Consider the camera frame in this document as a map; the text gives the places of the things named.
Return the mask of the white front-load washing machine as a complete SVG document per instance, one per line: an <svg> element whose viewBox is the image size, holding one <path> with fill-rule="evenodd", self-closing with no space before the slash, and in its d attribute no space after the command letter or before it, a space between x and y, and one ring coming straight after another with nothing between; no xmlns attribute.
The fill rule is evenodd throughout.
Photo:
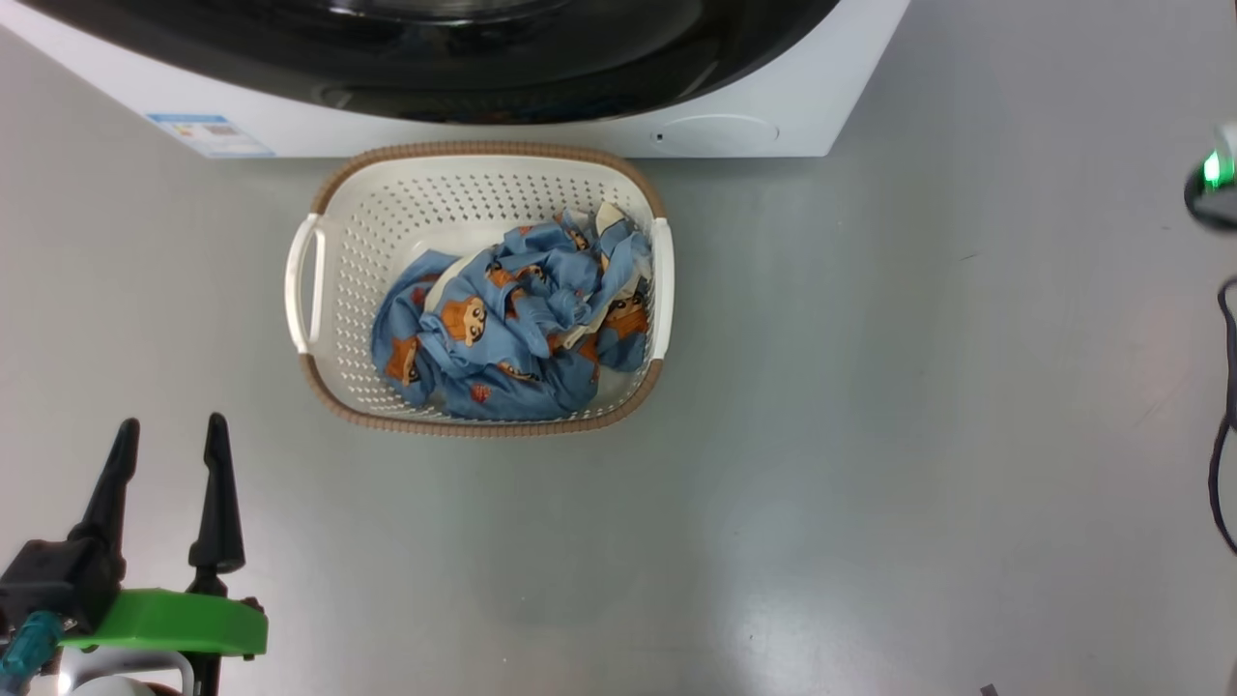
<svg viewBox="0 0 1237 696"><path fill-rule="evenodd" d="M278 158L348 158L376 147L464 140L596 147L635 159L682 158L657 150L649 134L675 119L710 114L755 116L779 129L763 153L745 158L811 158L831 150L908 4L840 0L799 43L716 91L628 116L544 125L404 122L292 101L163 66L19 0L0 0L0 28L145 120L150 112L221 115Z"/></svg>

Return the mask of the cream perforated laundry basket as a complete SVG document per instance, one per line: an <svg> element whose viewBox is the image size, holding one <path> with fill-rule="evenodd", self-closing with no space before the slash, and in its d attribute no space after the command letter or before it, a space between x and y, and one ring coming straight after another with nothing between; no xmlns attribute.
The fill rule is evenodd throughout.
<svg viewBox="0 0 1237 696"><path fill-rule="evenodd" d="M371 360L383 295L421 252L464 255L508 229L573 208L615 204L647 234L649 345L633 375L602 370L599 396L557 420L470 422L408 405ZM518 439L593 431L644 404L661 378L675 314L675 244L664 202L616 155L549 143L408 143L357 155L324 180L286 261L285 313L314 396L345 422L429 436Z"/></svg>

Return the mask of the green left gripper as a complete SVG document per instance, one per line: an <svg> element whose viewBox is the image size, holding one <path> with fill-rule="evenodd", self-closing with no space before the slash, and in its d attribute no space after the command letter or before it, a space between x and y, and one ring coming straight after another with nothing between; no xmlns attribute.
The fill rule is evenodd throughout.
<svg viewBox="0 0 1237 696"><path fill-rule="evenodd" d="M127 486L135 476L140 422L120 423L84 514L68 540L96 541L122 560ZM68 637L58 661L58 696L216 696L225 659L252 660L267 651L268 618L252 597L231 600L224 574L245 567L242 516L228 419L208 419L203 461L208 470L200 524L188 562L188 592L124 590L101 628Z"/></svg>

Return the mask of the round filter cover panel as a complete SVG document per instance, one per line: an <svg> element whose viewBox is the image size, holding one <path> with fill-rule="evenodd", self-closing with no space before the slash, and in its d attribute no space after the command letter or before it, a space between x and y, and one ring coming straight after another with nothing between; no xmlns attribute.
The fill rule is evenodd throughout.
<svg viewBox="0 0 1237 696"><path fill-rule="evenodd" d="M736 114L680 117L649 134L657 150L682 158L745 158L763 153L778 137L776 125Z"/></svg>

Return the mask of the blue monkey print garment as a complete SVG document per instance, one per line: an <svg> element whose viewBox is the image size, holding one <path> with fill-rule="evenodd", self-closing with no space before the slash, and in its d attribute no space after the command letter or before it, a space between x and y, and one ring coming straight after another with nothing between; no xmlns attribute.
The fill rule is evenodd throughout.
<svg viewBox="0 0 1237 696"><path fill-rule="evenodd" d="M371 359L408 405L456 419L553 422L597 396L591 342L568 345L581 297L552 278L548 253L428 250L375 314Z"/></svg>

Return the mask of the black round washer door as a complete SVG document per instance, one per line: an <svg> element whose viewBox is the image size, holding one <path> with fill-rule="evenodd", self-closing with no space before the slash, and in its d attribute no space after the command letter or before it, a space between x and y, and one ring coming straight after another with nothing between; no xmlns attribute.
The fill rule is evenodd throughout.
<svg viewBox="0 0 1237 696"><path fill-rule="evenodd" d="M19 0L236 87L404 122L595 122L767 66L840 0Z"/></svg>

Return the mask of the blue energy label sticker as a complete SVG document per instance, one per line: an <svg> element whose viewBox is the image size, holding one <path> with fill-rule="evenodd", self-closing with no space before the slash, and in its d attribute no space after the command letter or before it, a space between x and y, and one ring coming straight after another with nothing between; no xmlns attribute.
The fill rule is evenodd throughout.
<svg viewBox="0 0 1237 696"><path fill-rule="evenodd" d="M221 115L150 112L145 116L208 159L275 158L273 150Z"/></svg>

